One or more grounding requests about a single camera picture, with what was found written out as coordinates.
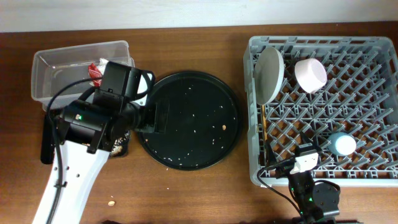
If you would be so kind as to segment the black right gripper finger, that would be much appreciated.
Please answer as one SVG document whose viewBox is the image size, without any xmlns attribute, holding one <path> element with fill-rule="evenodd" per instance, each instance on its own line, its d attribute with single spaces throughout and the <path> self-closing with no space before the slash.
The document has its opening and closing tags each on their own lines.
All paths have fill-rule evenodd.
<svg viewBox="0 0 398 224">
<path fill-rule="evenodd" d="M 313 141 L 302 131 L 300 132 L 300 138 L 302 143 L 299 145 L 301 149 L 314 149 Z"/>
<path fill-rule="evenodd" d="M 273 165 L 273 164 L 275 164 L 277 162 L 276 158 L 275 158 L 275 155 L 274 155 L 274 151 L 272 150 L 272 147 L 271 147 L 270 140 L 268 140 L 268 153 L 267 153 L 267 155 L 268 155 L 268 163 L 267 163 L 266 167 L 269 167 L 269 166 L 271 166 L 271 165 Z"/>
</svg>

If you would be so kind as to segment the blue plastic cup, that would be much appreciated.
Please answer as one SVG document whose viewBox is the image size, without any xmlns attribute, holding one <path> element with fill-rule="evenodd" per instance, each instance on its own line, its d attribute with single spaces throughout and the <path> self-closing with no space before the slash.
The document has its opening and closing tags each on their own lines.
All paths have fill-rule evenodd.
<svg viewBox="0 0 398 224">
<path fill-rule="evenodd" d="M 354 137 L 343 132 L 333 133 L 329 136 L 328 141 L 330 141 L 328 150 L 336 156 L 348 156 L 357 147 Z"/>
</svg>

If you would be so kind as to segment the pink bowl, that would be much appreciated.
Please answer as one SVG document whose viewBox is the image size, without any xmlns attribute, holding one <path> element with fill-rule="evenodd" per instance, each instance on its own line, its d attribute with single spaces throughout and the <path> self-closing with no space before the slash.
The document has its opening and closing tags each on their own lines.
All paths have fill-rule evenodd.
<svg viewBox="0 0 398 224">
<path fill-rule="evenodd" d="M 307 93 L 320 90 L 328 80 L 324 66 L 315 58 L 298 61 L 294 72 L 298 84 Z"/>
</svg>

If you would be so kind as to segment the red snack wrapper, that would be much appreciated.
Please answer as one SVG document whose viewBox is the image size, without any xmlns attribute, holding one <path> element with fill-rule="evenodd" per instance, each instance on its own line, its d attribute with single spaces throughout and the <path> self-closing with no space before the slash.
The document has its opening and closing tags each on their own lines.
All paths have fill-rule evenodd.
<svg viewBox="0 0 398 224">
<path fill-rule="evenodd" d="M 99 78 L 103 76 L 103 72 L 93 63 L 88 66 L 88 74 L 90 78 Z M 93 80 L 90 82 L 90 85 L 99 87 L 101 85 L 101 80 Z"/>
</svg>

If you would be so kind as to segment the white plate with food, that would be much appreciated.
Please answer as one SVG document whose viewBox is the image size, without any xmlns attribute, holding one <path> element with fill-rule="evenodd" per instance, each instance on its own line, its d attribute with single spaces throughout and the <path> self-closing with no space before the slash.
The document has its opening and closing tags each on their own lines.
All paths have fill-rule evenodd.
<svg viewBox="0 0 398 224">
<path fill-rule="evenodd" d="M 254 67 L 256 103 L 266 105 L 279 93 L 284 79 L 284 60 L 274 47 L 264 49 Z"/>
</svg>

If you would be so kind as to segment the white napkin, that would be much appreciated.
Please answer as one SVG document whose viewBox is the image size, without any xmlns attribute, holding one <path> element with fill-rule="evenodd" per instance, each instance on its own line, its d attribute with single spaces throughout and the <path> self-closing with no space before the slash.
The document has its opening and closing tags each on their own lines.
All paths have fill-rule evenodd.
<svg viewBox="0 0 398 224">
<path fill-rule="evenodd" d="M 108 62 L 109 62 L 109 61 L 108 61 L 107 59 L 105 59 L 105 58 L 100 58 L 100 59 L 99 59 L 99 65 L 98 65 L 98 67 L 105 67 L 105 66 L 107 65 Z"/>
</svg>

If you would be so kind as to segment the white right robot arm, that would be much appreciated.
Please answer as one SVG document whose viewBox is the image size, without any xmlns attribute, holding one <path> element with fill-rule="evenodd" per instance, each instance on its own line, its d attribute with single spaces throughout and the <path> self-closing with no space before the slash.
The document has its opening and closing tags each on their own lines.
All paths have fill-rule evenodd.
<svg viewBox="0 0 398 224">
<path fill-rule="evenodd" d="M 266 166 L 257 172 L 260 177 L 265 170 L 274 170 L 277 179 L 286 178 L 291 198 L 288 201 L 298 211 L 293 223 L 335 223 L 340 214 L 340 186 L 327 180 L 314 180 L 312 169 L 318 165 L 321 148 L 303 132 L 301 144 L 294 155 L 278 161 L 269 141 L 265 143 Z"/>
</svg>

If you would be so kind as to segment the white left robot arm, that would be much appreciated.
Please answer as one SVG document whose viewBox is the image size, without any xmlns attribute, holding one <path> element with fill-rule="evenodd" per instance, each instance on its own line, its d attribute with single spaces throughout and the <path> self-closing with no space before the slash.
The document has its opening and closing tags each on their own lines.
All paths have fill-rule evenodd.
<svg viewBox="0 0 398 224">
<path fill-rule="evenodd" d="M 47 112 L 55 146 L 52 171 L 34 223 L 79 223 L 91 188 L 110 157 L 114 143 L 127 131 L 164 133 L 168 102 L 140 107 L 155 86 L 152 71 L 116 62 L 80 97 L 54 116 Z"/>
</svg>

